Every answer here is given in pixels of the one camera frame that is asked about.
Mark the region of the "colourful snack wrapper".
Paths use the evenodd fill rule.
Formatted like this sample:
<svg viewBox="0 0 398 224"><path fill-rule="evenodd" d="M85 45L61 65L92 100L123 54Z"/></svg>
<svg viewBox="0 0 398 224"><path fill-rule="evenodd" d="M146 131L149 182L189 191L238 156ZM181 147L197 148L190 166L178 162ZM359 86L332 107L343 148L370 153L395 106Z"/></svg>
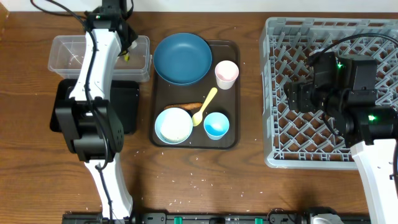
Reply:
<svg viewBox="0 0 398 224"><path fill-rule="evenodd" d="M124 61L125 61L125 62L128 62L128 61L129 61L129 59L130 59L130 56L129 56L129 54L126 54L126 55L124 56Z"/></svg>

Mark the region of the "pink plastic cup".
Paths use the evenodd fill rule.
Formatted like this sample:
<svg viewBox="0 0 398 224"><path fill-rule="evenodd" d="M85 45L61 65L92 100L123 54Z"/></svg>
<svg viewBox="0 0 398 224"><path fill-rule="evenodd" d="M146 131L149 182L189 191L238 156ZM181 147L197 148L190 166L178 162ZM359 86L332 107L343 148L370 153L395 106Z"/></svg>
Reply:
<svg viewBox="0 0 398 224"><path fill-rule="evenodd" d="M234 62L224 60L216 65L215 76L218 87L222 90L228 90L238 78L239 68Z"/></svg>

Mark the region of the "light blue plastic cup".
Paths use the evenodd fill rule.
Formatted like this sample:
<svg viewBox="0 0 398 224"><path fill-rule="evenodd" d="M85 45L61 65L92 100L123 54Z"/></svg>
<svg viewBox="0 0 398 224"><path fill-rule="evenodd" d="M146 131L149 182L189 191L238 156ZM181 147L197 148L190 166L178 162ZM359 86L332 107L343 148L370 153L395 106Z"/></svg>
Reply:
<svg viewBox="0 0 398 224"><path fill-rule="evenodd" d="M210 113L206 116L203 126L211 140L220 140L229 131L229 119L223 113Z"/></svg>

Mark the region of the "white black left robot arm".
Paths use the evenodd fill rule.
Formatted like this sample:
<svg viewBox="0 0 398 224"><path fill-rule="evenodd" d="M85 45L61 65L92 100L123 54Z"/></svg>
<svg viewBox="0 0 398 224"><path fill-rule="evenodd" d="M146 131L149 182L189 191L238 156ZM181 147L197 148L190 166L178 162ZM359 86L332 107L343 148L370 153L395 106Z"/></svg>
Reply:
<svg viewBox="0 0 398 224"><path fill-rule="evenodd" d="M103 1L80 21L86 32L83 65L68 99L54 105L68 149L91 173L103 211L97 223L135 223L133 199L121 168L124 130L110 102L113 69L137 35L126 1Z"/></svg>

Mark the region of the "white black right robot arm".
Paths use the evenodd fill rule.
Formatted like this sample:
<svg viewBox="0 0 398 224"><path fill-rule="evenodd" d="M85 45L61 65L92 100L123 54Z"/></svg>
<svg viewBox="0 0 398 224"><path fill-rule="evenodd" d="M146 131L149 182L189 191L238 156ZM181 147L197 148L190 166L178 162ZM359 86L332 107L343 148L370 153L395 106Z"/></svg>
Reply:
<svg viewBox="0 0 398 224"><path fill-rule="evenodd" d="M334 135L345 141L359 170L372 223L397 221L397 111L376 104L377 62L369 55L336 55L332 48L349 40L385 34L356 34L308 56L313 80L284 85L290 110L322 111L335 120Z"/></svg>

